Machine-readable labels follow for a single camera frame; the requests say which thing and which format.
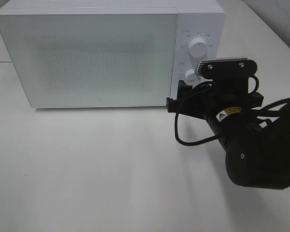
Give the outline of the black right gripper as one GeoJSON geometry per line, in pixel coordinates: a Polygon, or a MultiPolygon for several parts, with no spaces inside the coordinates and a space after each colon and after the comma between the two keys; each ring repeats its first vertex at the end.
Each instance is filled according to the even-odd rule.
{"type": "Polygon", "coordinates": [[[183,80],[178,82],[177,99],[167,98],[169,113],[206,120],[229,107],[251,109],[262,105],[264,96],[248,91],[248,78],[227,81],[205,81],[192,87],[183,80]]]}

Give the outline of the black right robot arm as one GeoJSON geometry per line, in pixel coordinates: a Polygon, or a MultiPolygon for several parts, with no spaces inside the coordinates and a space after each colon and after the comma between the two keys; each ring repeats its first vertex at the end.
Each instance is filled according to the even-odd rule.
{"type": "Polygon", "coordinates": [[[205,120],[213,136],[185,142],[197,146],[218,140],[225,150],[230,180],[239,186],[286,189],[290,186],[290,98],[267,106],[256,90],[248,91],[248,80],[206,81],[195,87],[178,84],[177,99],[166,107],[176,116],[205,120]]]}

